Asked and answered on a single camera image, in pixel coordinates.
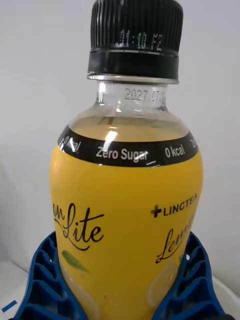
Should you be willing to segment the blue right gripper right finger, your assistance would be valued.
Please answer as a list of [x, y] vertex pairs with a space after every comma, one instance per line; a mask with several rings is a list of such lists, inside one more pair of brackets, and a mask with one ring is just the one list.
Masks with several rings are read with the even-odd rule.
[[208, 254], [191, 232], [179, 274], [153, 317], [154, 320], [233, 320], [224, 312], [213, 286]]

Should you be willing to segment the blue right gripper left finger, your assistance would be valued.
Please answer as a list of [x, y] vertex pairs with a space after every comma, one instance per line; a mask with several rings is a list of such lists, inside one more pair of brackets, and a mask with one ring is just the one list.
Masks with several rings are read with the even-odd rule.
[[14, 320], [85, 320], [81, 305], [65, 282], [59, 264], [56, 233], [33, 255], [26, 290]]

